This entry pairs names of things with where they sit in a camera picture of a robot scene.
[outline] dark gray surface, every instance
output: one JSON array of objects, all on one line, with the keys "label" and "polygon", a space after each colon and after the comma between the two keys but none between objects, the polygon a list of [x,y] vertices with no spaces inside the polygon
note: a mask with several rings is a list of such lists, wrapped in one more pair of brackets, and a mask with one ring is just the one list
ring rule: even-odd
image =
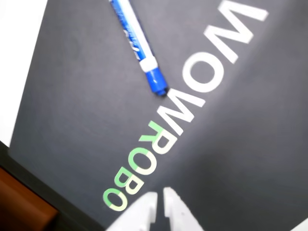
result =
[{"label": "dark gray surface", "polygon": [[55,231],[104,230],[101,225],[89,218],[74,205],[67,202],[53,189],[48,187],[20,164],[11,159],[8,155],[8,151],[8,148],[0,142],[0,167],[59,211],[59,215],[53,223]]},{"label": "dark gray surface", "polygon": [[[206,100],[185,105],[192,123],[163,156],[140,192],[171,186],[207,231],[289,231],[308,217],[308,3],[241,0],[266,9],[265,22],[239,15],[250,44],[226,41],[235,65],[207,40],[208,25],[232,29],[220,0],[132,0],[169,85]],[[182,68],[195,52],[216,55],[225,76],[213,92],[196,93]],[[206,82],[207,66],[194,76]],[[120,213],[103,192],[114,187],[159,105],[106,0],[50,0],[30,67],[11,157],[104,227]],[[143,147],[150,149],[149,144]],[[153,229],[164,230],[162,208]]]}]

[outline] marker barrel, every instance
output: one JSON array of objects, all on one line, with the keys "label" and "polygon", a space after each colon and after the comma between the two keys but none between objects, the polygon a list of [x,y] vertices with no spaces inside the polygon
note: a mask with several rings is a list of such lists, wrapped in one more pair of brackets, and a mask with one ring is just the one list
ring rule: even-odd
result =
[{"label": "marker barrel", "polygon": [[109,0],[115,10],[128,41],[144,71],[152,92],[165,95],[167,83],[153,56],[149,43],[141,29],[129,0]]}]

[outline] white wall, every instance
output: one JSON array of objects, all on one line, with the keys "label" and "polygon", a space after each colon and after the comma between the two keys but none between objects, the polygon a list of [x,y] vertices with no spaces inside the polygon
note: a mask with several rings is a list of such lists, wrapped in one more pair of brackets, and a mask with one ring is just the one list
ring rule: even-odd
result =
[{"label": "white wall", "polygon": [[0,141],[10,146],[47,0],[0,0]]},{"label": "white wall", "polygon": [[298,226],[296,226],[291,231],[308,231],[308,219],[304,220],[302,223],[300,223]]}]

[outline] white lettering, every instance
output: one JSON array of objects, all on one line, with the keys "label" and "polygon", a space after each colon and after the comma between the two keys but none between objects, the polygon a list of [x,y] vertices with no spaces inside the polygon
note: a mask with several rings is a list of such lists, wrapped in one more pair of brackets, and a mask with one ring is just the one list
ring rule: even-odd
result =
[{"label": "white lettering", "polygon": [[[192,67],[198,62],[208,63],[214,69],[214,77],[210,82],[199,83],[198,81],[193,79],[191,75]],[[197,92],[202,93],[210,92],[216,87],[218,87],[222,81],[223,74],[224,69],[221,61],[214,55],[206,52],[198,52],[189,57],[184,64],[182,72],[184,82],[187,84],[187,86]]]},{"label": "white lettering", "polygon": [[218,50],[220,50],[220,52],[231,63],[234,64],[238,59],[238,55],[233,50],[231,50],[231,48],[228,47],[223,41],[221,41],[218,36],[248,44],[254,35],[232,13],[232,11],[259,21],[264,21],[269,13],[263,9],[247,6],[229,0],[224,0],[218,7],[218,10],[226,17],[226,19],[235,27],[238,32],[222,29],[216,26],[208,26],[204,32],[204,35],[218,48]]},{"label": "white lettering", "polygon": [[[176,138],[167,130],[163,129],[154,121],[150,121],[149,127],[154,129],[157,132],[157,134],[155,136],[142,135],[139,141],[151,141],[153,150],[158,154],[166,154],[167,152],[169,152],[169,150],[172,148],[172,146],[175,144],[178,138]],[[158,142],[162,137],[165,137],[168,140],[167,144],[164,147],[160,147],[158,145]]]},{"label": "white lettering", "polygon": [[173,101],[173,103],[180,109],[181,112],[177,112],[172,109],[159,106],[159,108],[157,109],[157,113],[180,136],[183,133],[183,129],[176,122],[174,122],[174,120],[171,119],[170,116],[174,116],[186,122],[191,122],[194,118],[194,115],[190,112],[190,110],[188,110],[188,108],[178,98],[183,99],[187,102],[190,102],[198,107],[202,107],[205,104],[205,100],[189,95],[187,93],[175,90],[175,89],[170,89],[167,96]]}]

